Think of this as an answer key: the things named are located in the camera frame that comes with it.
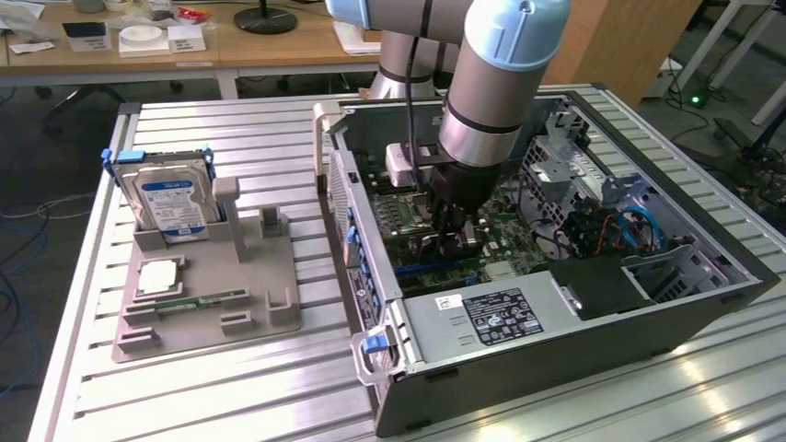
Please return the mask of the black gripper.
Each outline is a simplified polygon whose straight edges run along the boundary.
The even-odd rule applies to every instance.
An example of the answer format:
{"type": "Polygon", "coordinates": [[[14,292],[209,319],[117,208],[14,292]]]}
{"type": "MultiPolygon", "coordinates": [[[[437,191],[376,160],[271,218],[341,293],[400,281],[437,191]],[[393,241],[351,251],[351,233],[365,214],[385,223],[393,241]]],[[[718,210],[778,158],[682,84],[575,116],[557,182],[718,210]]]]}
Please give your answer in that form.
{"type": "Polygon", "coordinates": [[[467,217],[477,213],[497,186],[499,176],[499,165],[476,168],[455,162],[432,168],[427,209],[439,240],[456,233],[467,217]]]}

